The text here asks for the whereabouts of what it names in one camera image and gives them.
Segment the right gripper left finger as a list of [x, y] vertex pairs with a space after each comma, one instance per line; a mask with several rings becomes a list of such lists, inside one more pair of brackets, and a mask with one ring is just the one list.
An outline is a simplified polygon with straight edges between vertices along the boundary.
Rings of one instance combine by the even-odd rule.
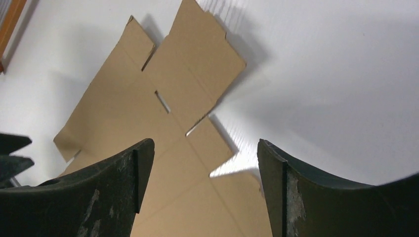
[[3, 237], [128, 237], [155, 155], [144, 139], [126, 150], [38, 186], [2, 189]]

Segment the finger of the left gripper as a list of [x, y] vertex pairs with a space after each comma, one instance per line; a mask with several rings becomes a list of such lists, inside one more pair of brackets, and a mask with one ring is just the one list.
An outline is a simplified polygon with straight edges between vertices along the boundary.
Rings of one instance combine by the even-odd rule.
[[14, 135], [14, 134], [0, 134], [0, 154], [11, 154], [29, 144], [32, 140], [27, 136]]
[[21, 187], [16, 176], [32, 167], [35, 163], [30, 158], [19, 156], [0, 156], [0, 187]]

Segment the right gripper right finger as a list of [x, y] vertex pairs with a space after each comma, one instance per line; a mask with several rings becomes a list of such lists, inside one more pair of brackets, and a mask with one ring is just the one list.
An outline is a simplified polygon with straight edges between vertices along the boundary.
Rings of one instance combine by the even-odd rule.
[[416, 237], [419, 176], [368, 185], [325, 172], [261, 139], [257, 158], [275, 237]]

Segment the brown cardboard box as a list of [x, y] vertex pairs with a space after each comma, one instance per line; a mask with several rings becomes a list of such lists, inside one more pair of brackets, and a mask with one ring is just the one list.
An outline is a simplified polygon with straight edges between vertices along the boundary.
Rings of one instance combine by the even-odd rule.
[[209, 177], [233, 152], [207, 113], [245, 67], [194, 0], [181, 2], [159, 46], [131, 17], [54, 138], [71, 162], [66, 173], [151, 138], [155, 158], [132, 236], [271, 236], [255, 178]]

